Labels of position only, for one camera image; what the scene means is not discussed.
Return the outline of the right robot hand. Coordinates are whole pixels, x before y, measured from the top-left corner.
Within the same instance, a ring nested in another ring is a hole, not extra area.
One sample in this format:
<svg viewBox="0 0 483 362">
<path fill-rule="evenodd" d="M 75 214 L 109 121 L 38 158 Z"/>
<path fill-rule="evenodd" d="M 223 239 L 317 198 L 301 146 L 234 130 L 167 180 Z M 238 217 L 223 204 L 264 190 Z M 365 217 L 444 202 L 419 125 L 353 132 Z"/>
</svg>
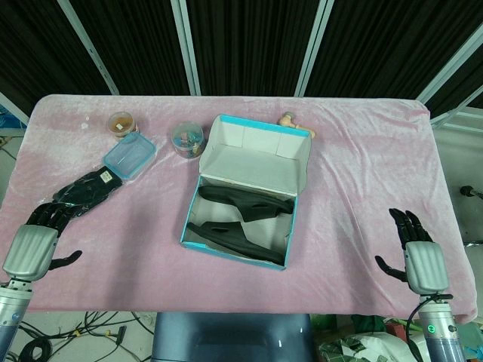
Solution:
<svg viewBox="0 0 483 362">
<path fill-rule="evenodd" d="M 405 269 L 392 268 L 382 256 L 376 256 L 379 268 L 387 275 L 408 284 L 417 295 L 442 294 L 449 288 L 442 248 L 431 239 L 414 213 L 390 208 L 389 214 L 395 221 Z"/>
</svg>

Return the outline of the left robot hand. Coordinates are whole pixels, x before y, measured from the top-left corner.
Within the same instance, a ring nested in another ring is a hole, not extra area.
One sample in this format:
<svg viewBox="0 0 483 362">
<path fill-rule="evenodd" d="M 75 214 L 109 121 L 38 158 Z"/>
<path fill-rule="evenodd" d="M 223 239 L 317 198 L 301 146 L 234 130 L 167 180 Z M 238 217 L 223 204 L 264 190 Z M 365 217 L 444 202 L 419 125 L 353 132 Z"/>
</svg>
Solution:
<svg viewBox="0 0 483 362">
<path fill-rule="evenodd" d="M 11 243 L 2 269 L 12 280 L 33 282 L 47 272 L 73 264 L 82 252 L 54 258 L 57 244 L 70 220 L 78 215 L 79 206 L 48 202 L 39 205 L 22 224 Z"/>
</svg>

